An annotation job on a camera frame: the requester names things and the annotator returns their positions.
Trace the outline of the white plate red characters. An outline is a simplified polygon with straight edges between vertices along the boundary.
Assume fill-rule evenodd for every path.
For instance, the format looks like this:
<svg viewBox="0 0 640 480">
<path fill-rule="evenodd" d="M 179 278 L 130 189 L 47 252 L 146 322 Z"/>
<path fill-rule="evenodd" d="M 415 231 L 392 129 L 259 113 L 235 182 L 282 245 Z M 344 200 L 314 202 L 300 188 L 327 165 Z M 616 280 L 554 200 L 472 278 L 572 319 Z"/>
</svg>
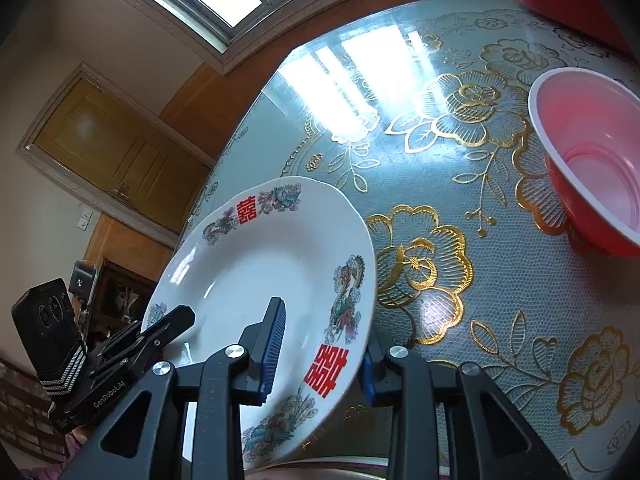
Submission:
<svg viewBox="0 0 640 480">
<path fill-rule="evenodd" d="M 180 306 L 193 324 L 165 348 L 178 367 L 204 362 L 265 323 L 259 402 L 240 411 L 246 469 L 283 460 L 334 411 L 373 321 L 371 235 L 348 198 L 305 177 L 239 192 L 190 231 L 146 308 L 150 327 Z"/>
</svg>

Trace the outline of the dark wooden cabinet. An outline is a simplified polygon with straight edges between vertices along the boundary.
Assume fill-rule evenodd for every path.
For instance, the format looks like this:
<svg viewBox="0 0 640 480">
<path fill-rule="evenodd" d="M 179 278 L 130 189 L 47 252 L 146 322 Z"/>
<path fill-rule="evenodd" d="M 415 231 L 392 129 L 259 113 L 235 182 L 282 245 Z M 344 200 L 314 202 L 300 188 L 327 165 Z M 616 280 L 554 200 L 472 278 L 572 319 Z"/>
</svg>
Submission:
<svg viewBox="0 0 640 480">
<path fill-rule="evenodd" d="M 156 281 L 104 259 L 89 304 L 85 340 L 90 350 L 141 321 Z"/>
</svg>

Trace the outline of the wooden door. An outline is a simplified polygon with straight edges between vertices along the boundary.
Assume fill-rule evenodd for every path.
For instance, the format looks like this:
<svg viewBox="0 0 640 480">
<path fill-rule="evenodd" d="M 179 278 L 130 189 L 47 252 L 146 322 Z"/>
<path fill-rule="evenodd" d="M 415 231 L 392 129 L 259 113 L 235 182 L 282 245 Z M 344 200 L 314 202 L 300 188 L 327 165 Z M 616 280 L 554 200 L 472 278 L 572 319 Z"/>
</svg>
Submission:
<svg viewBox="0 0 640 480">
<path fill-rule="evenodd" d="M 59 188 L 170 248 L 213 166 L 85 63 L 51 94 L 16 150 Z"/>
</svg>

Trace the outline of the red plastic bowl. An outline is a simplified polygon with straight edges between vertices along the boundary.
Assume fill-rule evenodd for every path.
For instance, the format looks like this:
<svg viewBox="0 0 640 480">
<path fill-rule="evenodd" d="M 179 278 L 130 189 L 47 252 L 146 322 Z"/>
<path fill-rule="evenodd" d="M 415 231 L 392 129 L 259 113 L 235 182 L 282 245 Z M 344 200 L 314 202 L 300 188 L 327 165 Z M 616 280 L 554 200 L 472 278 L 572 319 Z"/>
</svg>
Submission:
<svg viewBox="0 0 640 480">
<path fill-rule="evenodd" d="M 528 114 L 575 230 L 620 257 L 639 255 L 639 97 L 577 67 L 538 76 Z"/>
</svg>

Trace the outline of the gold floral lace table mat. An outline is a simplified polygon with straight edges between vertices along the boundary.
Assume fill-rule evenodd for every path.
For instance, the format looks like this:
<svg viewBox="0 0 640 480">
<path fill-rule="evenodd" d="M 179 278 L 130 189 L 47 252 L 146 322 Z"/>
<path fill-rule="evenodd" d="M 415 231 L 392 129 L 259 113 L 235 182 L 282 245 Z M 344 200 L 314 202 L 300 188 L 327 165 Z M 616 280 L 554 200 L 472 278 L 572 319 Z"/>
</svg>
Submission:
<svg viewBox="0 0 640 480">
<path fill-rule="evenodd" d="M 484 367 L 573 479 L 608 479 L 639 431 L 639 263 L 598 252 L 556 194 L 528 92 L 556 68 L 630 90 L 638 66 L 513 0 L 425 0 L 295 49 L 284 165 L 366 219 L 376 319 L 427 359 Z"/>
</svg>

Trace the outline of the white wall light switch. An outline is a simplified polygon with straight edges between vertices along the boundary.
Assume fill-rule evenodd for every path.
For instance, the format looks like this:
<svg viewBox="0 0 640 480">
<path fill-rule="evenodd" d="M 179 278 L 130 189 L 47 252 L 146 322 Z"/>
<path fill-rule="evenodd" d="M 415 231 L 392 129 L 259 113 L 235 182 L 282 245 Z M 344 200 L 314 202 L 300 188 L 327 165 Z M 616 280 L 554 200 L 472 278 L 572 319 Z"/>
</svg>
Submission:
<svg viewBox="0 0 640 480">
<path fill-rule="evenodd" d="M 93 210 L 90 208 L 84 208 L 81 211 L 79 220 L 77 222 L 77 227 L 78 229 L 81 229 L 83 231 L 85 231 L 86 229 L 88 229 L 88 226 L 91 222 L 93 216 Z"/>
</svg>

